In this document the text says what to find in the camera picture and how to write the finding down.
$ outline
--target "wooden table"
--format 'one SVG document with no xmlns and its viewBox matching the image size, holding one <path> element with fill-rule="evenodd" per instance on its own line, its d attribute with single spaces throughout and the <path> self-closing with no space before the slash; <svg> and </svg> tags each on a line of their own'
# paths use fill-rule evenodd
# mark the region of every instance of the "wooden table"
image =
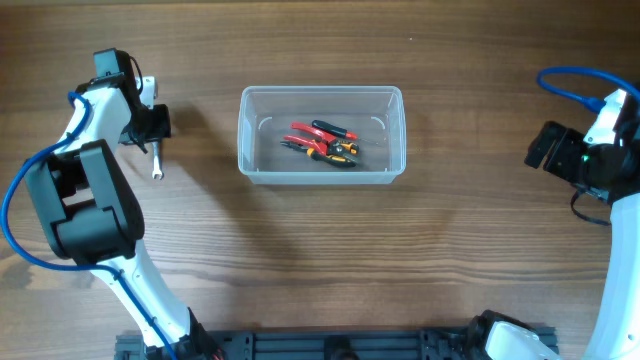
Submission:
<svg viewBox="0 0 640 360">
<path fill-rule="evenodd" d="M 175 136 L 165 179 L 117 157 L 169 286 L 208 329 L 414 329 L 490 308 L 556 326 L 578 358 L 593 329 L 610 229 L 571 214 L 568 184 L 523 164 L 543 123 L 586 131 L 537 88 L 552 65 L 640 76 L 632 2 L 237 2 L 0 9 L 0 188 L 58 139 L 66 92 L 118 47 L 155 75 Z M 603 96 L 611 87 L 561 81 Z M 390 186 L 254 186 L 237 168 L 249 85 L 395 85 L 407 169 Z M 585 201 L 584 212 L 608 210 Z M 11 225 L 54 260 L 24 186 Z M 136 325 L 90 274 L 29 266 L 0 245 L 0 357 L 110 359 Z"/>
</svg>

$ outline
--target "silver wrench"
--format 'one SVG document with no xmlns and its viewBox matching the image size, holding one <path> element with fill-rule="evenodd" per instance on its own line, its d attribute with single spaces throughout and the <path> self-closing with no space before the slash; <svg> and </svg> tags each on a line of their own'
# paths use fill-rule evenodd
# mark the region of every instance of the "silver wrench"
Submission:
<svg viewBox="0 0 640 360">
<path fill-rule="evenodd" d="M 156 180 L 162 180 L 164 173 L 162 172 L 162 162 L 160 161 L 160 142 L 154 141 L 153 146 L 153 172 L 151 176 Z"/>
</svg>

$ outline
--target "pile of tools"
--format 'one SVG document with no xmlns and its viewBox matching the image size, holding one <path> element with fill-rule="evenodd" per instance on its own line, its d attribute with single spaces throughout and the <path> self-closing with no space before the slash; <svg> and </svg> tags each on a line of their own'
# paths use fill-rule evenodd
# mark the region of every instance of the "pile of tools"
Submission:
<svg viewBox="0 0 640 360">
<path fill-rule="evenodd" d="M 324 161 L 336 167 L 351 168 L 361 163 L 358 157 L 360 147 L 354 142 L 360 139 L 356 134 L 320 120 L 314 120 L 311 126 L 294 122 L 291 128 L 314 135 L 316 139 L 285 135 L 284 141 L 280 142 L 283 146 L 307 153 L 313 160 Z"/>
</svg>

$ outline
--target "plastic bin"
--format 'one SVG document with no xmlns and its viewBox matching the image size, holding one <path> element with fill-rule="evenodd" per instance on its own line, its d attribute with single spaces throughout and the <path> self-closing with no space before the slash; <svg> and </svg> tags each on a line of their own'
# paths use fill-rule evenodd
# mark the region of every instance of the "plastic bin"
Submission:
<svg viewBox="0 0 640 360">
<path fill-rule="evenodd" d="M 373 140 L 361 164 L 337 168 L 280 144 L 290 128 L 323 120 Z M 242 93 L 238 167 L 254 184 L 389 184 L 406 166 L 402 93 L 393 86 L 251 86 Z"/>
</svg>

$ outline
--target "pliers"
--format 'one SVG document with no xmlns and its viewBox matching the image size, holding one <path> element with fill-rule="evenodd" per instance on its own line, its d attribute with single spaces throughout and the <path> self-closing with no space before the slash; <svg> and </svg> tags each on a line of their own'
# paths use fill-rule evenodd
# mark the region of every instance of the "pliers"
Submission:
<svg viewBox="0 0 640 360">
<path fill-rule="evenodd" d="M 306 152 L 314 160 L 322 160 L 338 167 L 354 167 L 360 163 L 356 156 L 360 148 L 356 143 L 339 140 L 337 137 L 316 129 L 307 124 L 294 122 L 294 130 L 300 130 L 320 138 L 320 141 L 297 135 L 285 135 L 282 145 L 301 152 Z"/>
</svg>

